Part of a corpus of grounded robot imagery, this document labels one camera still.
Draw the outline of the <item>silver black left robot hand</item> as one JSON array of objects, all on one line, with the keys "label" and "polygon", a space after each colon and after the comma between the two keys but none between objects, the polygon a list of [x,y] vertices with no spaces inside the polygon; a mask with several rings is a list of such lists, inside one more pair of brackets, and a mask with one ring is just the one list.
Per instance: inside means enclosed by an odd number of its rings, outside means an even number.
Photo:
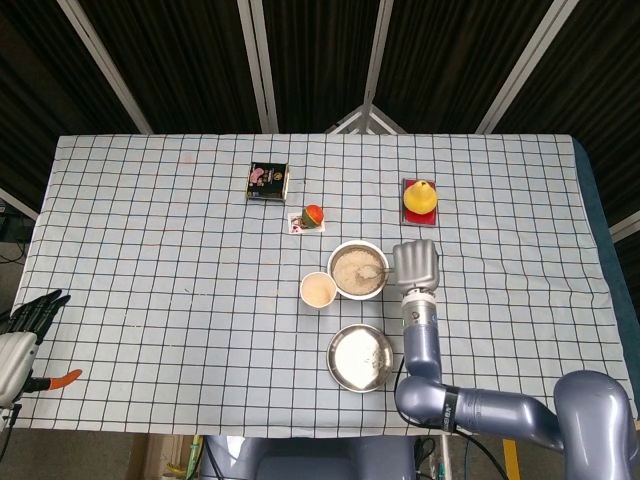
[{"label": "silver black left robot hand", "polygon": [[1,408],[9,409],[24,393],[65,388],[81,369],[62,377],[35,377],[33,364],[54,317],[71,299],[60,289],[21,305],[1,317]]}]

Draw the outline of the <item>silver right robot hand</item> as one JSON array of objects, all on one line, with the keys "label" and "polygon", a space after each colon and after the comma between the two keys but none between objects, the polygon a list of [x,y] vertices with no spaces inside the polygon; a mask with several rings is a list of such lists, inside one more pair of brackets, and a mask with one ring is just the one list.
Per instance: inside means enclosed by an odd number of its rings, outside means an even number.
[{"label": "silver right robot hand", "polygon": [[439,256],[433,240],[415,240],[393,247],[396,285],[406,293],[421,289],[434,292],[440,282]]}]

